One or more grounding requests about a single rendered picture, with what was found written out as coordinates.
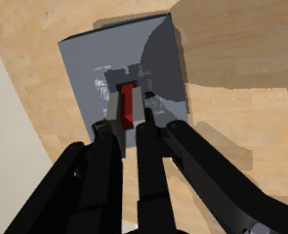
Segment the red rectangular block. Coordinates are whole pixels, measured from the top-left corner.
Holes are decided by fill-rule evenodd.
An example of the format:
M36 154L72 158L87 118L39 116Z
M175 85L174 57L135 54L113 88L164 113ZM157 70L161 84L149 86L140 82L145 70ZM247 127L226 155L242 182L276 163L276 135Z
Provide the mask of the red rectangular block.
M122 85L121 103L120 103L120 120L123 131L134 129L132 123L132 89L134 83Z

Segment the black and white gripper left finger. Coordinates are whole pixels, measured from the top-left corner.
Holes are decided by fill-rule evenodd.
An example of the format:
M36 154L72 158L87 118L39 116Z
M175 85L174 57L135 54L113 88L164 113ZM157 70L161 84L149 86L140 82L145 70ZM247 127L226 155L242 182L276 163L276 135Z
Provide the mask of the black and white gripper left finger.
M64 150L4 234L122 234L120 103L119 92L109 95L105 118L91 127L94 143L75 141Z

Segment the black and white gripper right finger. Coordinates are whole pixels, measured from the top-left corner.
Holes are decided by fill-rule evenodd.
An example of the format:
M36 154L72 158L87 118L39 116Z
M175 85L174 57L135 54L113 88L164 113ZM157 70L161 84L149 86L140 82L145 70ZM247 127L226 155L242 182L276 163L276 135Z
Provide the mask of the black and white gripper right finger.
M155 126L141 87L132 89L138 234L177 234L162 158L172 158L226 234L288 234L288 205L266 195L183 120Z

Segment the grey sloped panel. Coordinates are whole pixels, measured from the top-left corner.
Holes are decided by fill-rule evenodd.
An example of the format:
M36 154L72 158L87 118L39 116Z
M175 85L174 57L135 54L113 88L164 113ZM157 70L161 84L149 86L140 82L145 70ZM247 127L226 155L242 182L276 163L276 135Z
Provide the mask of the grey sloped panel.
M171 13L127 19L71 35L58 46L91 143L92 125L105 118L109 95L141 87L155 126L188 123Z

